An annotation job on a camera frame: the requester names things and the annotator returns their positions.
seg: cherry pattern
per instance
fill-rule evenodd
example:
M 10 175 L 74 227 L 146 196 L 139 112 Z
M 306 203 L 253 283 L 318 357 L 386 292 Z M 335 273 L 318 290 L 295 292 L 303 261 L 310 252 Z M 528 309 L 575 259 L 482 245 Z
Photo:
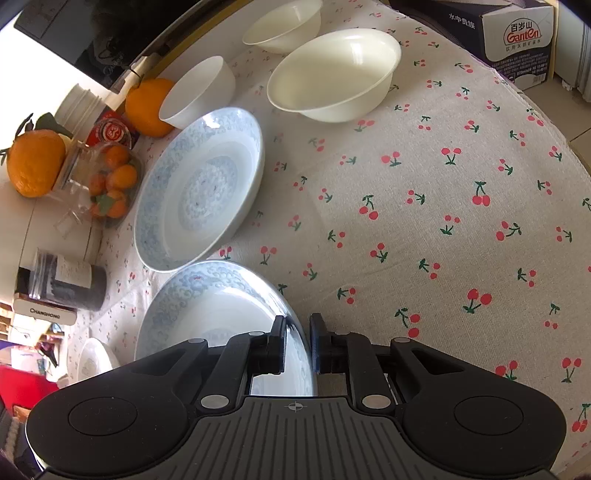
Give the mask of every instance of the cherry pattern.
M 431 272 L 429 270 L 429 267 L 431 267 L 435 271 Z M 441 265 L 437 262 L 433 262 L 432 264 L 428 264 L 426 258 L 423 258 L 422 260 L 419 260 L 419 262 L 418 262 L 418 269 L 424 270 L 425 272 L 429 273 L 429 278 L 431 280 L 435 280 L 437 278 L 437 272 L 439 271 L 440 268 L 441 268 Z
M 441 231 L 441 233 L 443 233 L 443 235 L 453 235 L 453 231 L 452 231 L 453 230 L 453 224 L 450 225 L 450 226 L 447 226 L 447 224 L 452 221 L 452 216 L 451 215 L 446 215 L 445 217 L 443 217 L 443 219 L 446 222 L 445 229 L 440 228 L 439 230 Z M 459 217 L 454 217 L 453 223 L 458 224 L 460 222 L 461 222 L 461 220 L 460 220 Z
M 299 215 L 294 215 L 293 218 L 287 222 L 287 226 L 294 229 L 294 232 L 297 232 L 301 227 L 301 222 Z
M 484 191 L 485 181 L 475 181 L 474 186 L 476 187 L 476 194 L 472 197 L 472 203 L 474 205 L 484 205 L 488 207 L 491 204 L 491 198 Z
M 499 242 L 502 242 L 505 238 L 509 238 L 510 236 L 515 235 L 516 233 L 518 235 L 521 235 L 521 227 L 519 225 L 517 225 L 517 223 L 513 222 L 513 225 L 510 225 L 509 222 L 506 221 L 502 221 L 501 222 L 501 226 L 503 227 L 504 232 L 502 231 L 498 231 L 496 233 L 496 239 Z
M 339 238 L 345 238 L 345 232 L 339 232 Z M 328 241 L 336 243 L 336 248 L 343 248 L 343 242 L 336 240 L 336 233 L 334 230 L 329 232 Z
M 425 194 L 424 193 L 416 193 L 414 190 L 409 190 L 407 193 L 408 193 L 408 198 L 406 199 L 406 203 L 408 203 L 409 205 L 411 205 L 415 200 L 417 201 L 417 203 L 419 205 L 422 205 L 423 203 L 425 203 Z
M 224 260 L 230 260 L 230 253 L 232 253 L 232 247 L 222 248 L 219 251 L 220 257 L 222 257 Z
M 504 158 L 499 158 L 499 163 L 501 165 L 499 165 L 496 169 L 500 172 L 507 172 L 507 176 L 511 175 L 513 173 L 513 167 L 510 167 L 509 165 L 507 165 L 507 161 Z
M 372 258 L 378 258 L 380 263 L 384 263 L 386 261 L 386 257 L 388 256 L 388 252 L 385 251 L 386 246 L 380 242 L 376 246 L 376 250 L 372 250 L 369 253 L 369 256 Z
M 355 293 L 357 293 L 357 291 L 354 287 L 339 287 L 339 290 L 336 293 L 336 298 L 337 300 L 346 299 L 345 301 L 347 302 L 347 304 L 352 305 L 353 303 L 355 303 L 355 299 L 353 298 L 353 295 L 355 295 Z
M 582 364 L 582 360 L 580 358 L 575 358 L 574 361 L 571 361 L 570 358 L 566 357 L 562 359 L 562 368 L 566 372 L 566 377 L 561 380 L 562 383 L 572 383 L 572 377 L 574 374 L 575 369 L 580 368 Z M 573 369 L 569 372 L 569 367 L 572 365 Z
M 517 367 L 519 367 L 517 360 L 511 360 L 507 366 L 499 365 L 496 367 L 495 373 L 499 375 L 499 377 L 505 377 L 509 380 L 515 381 L 517 380 L 517 377 L 513 374 L 513 372 L 517 370 Z
M 472 130 L 477 134 L 480 130 L 480 125 L 476 125 L 474 120 L 468 120 L 466 125 L 464 125 L 464 130 Z
M 398 161 L 400 158 L 400 152 L 392 152 L 392 155 L 382 155 L 380 160 L 382 160 L 383 164 L 389 164 L 390 167 L 398 167 L 402 165 L 402 162 Z
M 564 227 L 558 226 L 556 227 L 556 232 L 558 233 L 558 235 L 556 235 L 557 242 L 562 242 L 562 240 L 568 240 L 570 244 L 573 243 L 573 234 L 571 231 L 565 230 Z
M 548 152 L 548 155 L 552 158 L 555 158 L 558 161 L 562 161 L 562 153 L 558 151 L 558 147 L 556 145 L 552 145 L 552 148 Z
M 490 293 L 485 293 L 482 297 L 479 295 L 478 290 L 473 288 L 468 292 L 467 295 L 468 300 L 470 300 L 470 305 L 464 305 L 463 309 L 466 313 L 476 313 L 476 309 L 481 305 L 487 306 L 490 302 L 492 302 L 492 295 Z
M 517 280 L 522 280 L 527 283 L 529 288 L 532 288 L 535 285 L 533 278 L 536 276 L 537 272 L 535 270 L 530 270 L 529 272 L 525 272 L 523 268 L 517 270 Z
M 492 102 L 492 100 L 488 100 L 488 101 L 486 102 L 486 108 L 487 108 L 488 110 L 494 110 L 495 112 L 498 112 L 499 110 L 501 110 L 501 107 L 500 107 L 500 106 L 498 106 L 498 105 L 495 105 L 495 104 Z
M 275 255 L 277 253 L 276 247 L 267 248 L 266 246 L 261 247 L 261 254 L 262 254 L 262 262 L 261 265 L 268 265 L 268 261 L 271 258 L 271 255 Z
M 413 323 L 420 322 L 421 316 L 418 313 L 413 313 L 411 315 L 408 315 L 407 312 L 408 312 L 408 308 L 402 307 L 401 309 L 396 310 L 396 313 L 394 314 L 394 318 L 400 317 L 400 319 L 402 320 L 402 324 L 404 325 L 404 328 L 408 329 L 407 335 L 410 338 L 416 338 L 416 337 L 418 337 L 419 329 L 417 327 L 411 327 L 411 328 L 409 328 L 409 327 Z
M 526 145 L 524 141 L 525 133 L 523 132 L 515 133 L 513 130 L 511 130 L 509 131 L 509 138 L 517 140 L 522 147 Z
M 307 277 L 308 280 L 310 280 L 310 281 L 315 280 L 316 277 L 318 276 L 318 272 L 315 272 L 314 270 L 312 270 L 312 264 L 309 262 L 306 264 L 306 268 L 307 268 L 307 270 L 304 270 L 301 274 L 303 276 Z
M 461 153 L 462 153 L 461 148 L 454 148 L 453 149 L 453 156 L 452 156 L 452 151 L 449 148 L 443 147 L 441 149 L 441 154 L 447 158 L 447 162 L 445 162 L 445 165 L 457 165 L 456 164 L 456 155 L 460 155 Z

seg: leaf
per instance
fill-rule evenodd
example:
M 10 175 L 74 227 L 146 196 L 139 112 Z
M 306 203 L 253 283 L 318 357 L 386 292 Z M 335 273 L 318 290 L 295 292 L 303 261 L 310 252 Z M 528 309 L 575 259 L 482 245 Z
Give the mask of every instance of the leaf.
M 41 115 L 35 123 L 35 130 L 53 130 L 56 134 L 62 134 L 68 138 L 73 138 L 72 133 L 57 123 L 54 116 L 47 112 Z

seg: white plate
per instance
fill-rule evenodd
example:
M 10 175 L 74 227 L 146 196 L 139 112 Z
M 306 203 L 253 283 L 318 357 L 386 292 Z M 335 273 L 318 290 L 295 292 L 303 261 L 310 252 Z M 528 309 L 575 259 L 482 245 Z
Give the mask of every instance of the white plate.
M 261 127 L 241 108 L 193 122 L 145 180 L 134 244 L 152 270 L 171 272 L 211 255 L 244 221 L 261 185 Z
M 239 333 L 269 332 L 275 315 L 288 317 L 285 371 L 255 377 L 251 394 L 315 395 L 310 350 L 296 314 L 270 283 L 225 260 L 189 265 L 164 284 L 144 317 L 135 359 L 190 338 L 205 338 L 209 346 L 219 346 Z
M 82 347 L 78 361 L 77 381 L 95 377 L 118 366 L 119 361 L 109 347 L 96 338 L 89 338 Z

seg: small orange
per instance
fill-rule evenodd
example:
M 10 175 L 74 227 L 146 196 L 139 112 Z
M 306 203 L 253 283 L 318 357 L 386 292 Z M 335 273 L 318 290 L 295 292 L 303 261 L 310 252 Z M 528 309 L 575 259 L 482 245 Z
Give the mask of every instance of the small orange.
M 138 181 L 138 171 L 133 165 L 122 165 L 107 176 L 107 190 L 125 190 Z
M 95 173 L 88 182 L 88 192 L 90 196 L 96 196 L 103 193 L 106 189 L 106 177 L 102 173 Z
M 111 170 L 115 170 L 129 161 L 129 150 L 123 145 L 113 145 L 103 152 L 105 163 Z
M 127 213 L 127 197 L 125 193 L 119 190 L 111 190 L 107 193 L 107 196 L 111 197 L 115 202 L 107 212 L 107 217 L 121 218 Z

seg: white bowl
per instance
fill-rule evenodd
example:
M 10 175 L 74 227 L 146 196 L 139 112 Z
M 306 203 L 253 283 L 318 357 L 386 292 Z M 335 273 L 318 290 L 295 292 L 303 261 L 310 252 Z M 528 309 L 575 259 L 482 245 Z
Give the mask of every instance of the white bowl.
M 282 5 L 254 22 L 242 42 L 271 53 L 292 52 L 318 35 L 321 8 L 321 0 L 295 0 Z
M 236 79 L 220 56 L 195 65 L 174 85 L 160 106 L 159 117 L 176 128 L 187 128 L 206 113 L 228 106 Z
M 402 56 L 398 41 L 370 28 L 340 30 L 289 54 L 267 84 L 269 101 L 321 122 L 348 122 L 376 108 Z

